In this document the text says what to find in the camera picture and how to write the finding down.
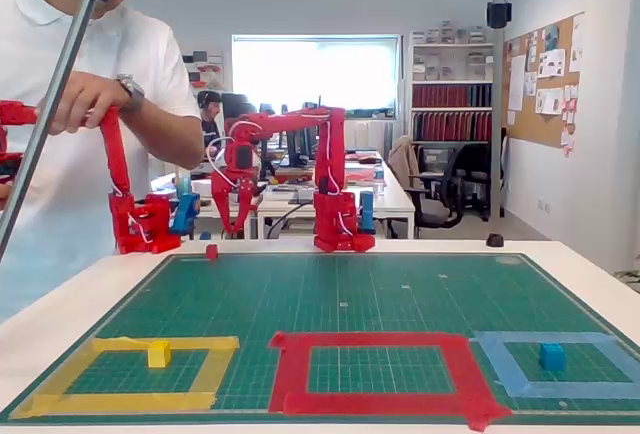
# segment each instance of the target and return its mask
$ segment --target blue tape square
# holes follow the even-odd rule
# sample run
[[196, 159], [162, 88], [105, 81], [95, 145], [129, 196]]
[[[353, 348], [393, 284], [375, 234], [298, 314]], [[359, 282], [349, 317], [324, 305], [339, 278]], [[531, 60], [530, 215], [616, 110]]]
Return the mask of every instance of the blue tape square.
[[[640, 399], [640, 362], [616, 339], [600, 332], [477, 332], [476, 341], [489, 358], [510, 397], [538, 399]], [[506, 343], [592, 344], [632, 382], [531, 382]]]

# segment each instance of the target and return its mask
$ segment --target hand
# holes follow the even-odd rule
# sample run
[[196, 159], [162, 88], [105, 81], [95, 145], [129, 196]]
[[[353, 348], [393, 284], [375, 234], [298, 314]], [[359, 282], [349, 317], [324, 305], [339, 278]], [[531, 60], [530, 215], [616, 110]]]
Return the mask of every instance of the hand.
[[13, 183], [11, 182], [8, 182], [6, 184], [0, 184], [0, 210], [6, 207], [7, 200], [9, 199], [9, 194], [11, 194], [12, 187], [13, 187]]
[[74, 71], [60, 99], [50, 134], [78, 132], [85, 118], [87, 128], [98, 127], [111, 106], [124, 107], [130, 100], [118, 81]]

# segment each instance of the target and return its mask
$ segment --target yellow tape square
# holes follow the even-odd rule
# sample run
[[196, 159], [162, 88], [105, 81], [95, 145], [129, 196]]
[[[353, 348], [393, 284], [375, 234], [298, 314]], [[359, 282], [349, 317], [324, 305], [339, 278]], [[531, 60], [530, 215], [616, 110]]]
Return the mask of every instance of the yellow tape square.
[[[134, 394], [65, 394], [98, 356], [107, 351], [146, 351], [152, 342], [168, 341], [175, 350], [209, 351], [189, 392]], [[208, 411], [229, 367], [237, 337], [167, 339], [92, 339], [80, 346], [9, 416], [10, 419], [60, 415], [122, 415]]]

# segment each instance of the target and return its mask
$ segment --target paper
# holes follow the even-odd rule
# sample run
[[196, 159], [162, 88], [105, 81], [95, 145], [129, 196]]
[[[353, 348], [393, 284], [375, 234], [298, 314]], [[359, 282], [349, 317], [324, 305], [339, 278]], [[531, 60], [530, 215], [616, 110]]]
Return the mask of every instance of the paper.
[[565, 127], [562, 130], [562, 135], [560, 136], [560, 145], [562, 147], [568, 146], [571, 141], [571, 134], [569, 134], [569, 130]]
[[544, 107], [546, 96], [547, 89], [540, 89], [536, 92], [536, 114], [542, 114], [542, 108]]
[[529, 59], [527, 60], [527, 65], [529, 69], [532, 69], [533, 65], [536, 63], [537, 55], [538, 55], [538, 47], [534, 44], [529, 48]]
[[558, 37], [560, 36], [560, 30], [558, 26], [549, 26], [545, 29], [544, 50], [553, 51], [558, 49]]
[[571, 62], [569, 72], [580, 72], [582, 68], [582, 47], [584, 45], [584, 14], [573, 18], [573, 37], [571, 40]]
[[508, 44], [508, 53], [509, 55], [511, 55], [511, 57], [516, 57], [517, 55], [520, 54], [520, 39], [513, 39], [511, 41], [509, 41]]
[[535, 96], [537, 84], [538, 84], [537, 72], [524, 73], [524, 95], [525, 96], [529, 96], [529, 97]]
[[564, 89], [546, 89], [544, 96], [544, 104], [542, 106], [542, 114], [549, 116], [561, 116], [564, 104]]
[[540, 54], [540, 66], [538, 67], [538, 78], [562, 77], [565, 70], [566, 51], [555, 49], [553, 51]]
[[511, 82], [509, 83], [509, 109], [522, 110], [524, 97], [524, 64], [527, 56], [516, 56], [511, 60]]

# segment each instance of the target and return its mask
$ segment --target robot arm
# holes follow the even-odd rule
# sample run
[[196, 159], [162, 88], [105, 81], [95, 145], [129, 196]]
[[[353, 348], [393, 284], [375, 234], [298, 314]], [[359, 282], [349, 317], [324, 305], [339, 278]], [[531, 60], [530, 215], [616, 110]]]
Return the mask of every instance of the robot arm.
[[[316, 209], [315, 244], [324, 251], [366, 251], [374, 244], [373, 236], [358, 232], [358, 210], [355, 196], [344, 192], [344, 117], [337, 108], [303, 109], [286, 115], [256, 113], [241, 116], [229, 128], [231, 141], [225, 148], [225, 172], [212, 173], [211, 193], [218, 207], [224, 228], [238, 232], [251, 210], [255, 190], [252, 169], [253, 145], [282, 131], [295, 131], [319, 126], [320, 142], [316, 155], [315, 182], [317, 191], [313, 204]], [[231, 224], [229, 194], [238, 194], [238, 216]]]
[[[19, 102], [0, 101], [0, 182], [15, 177], [22, 161], [22, 153], [7, 152], [7, 131], [4, 126], [34, 124], [36, 110]], [[111, 108], [100, 123], [104, 138], [107, 165], [113, 191], [109, 194], [109, 208], [113, 232], [121, 254], [129, 252], [159, 253], [180, 246], [179, 235], [168, 232], [169, 201], [148, 195], [143, 205], [136, 205], [129, 181], [129, 171], [120, 133], [118, 111]]]

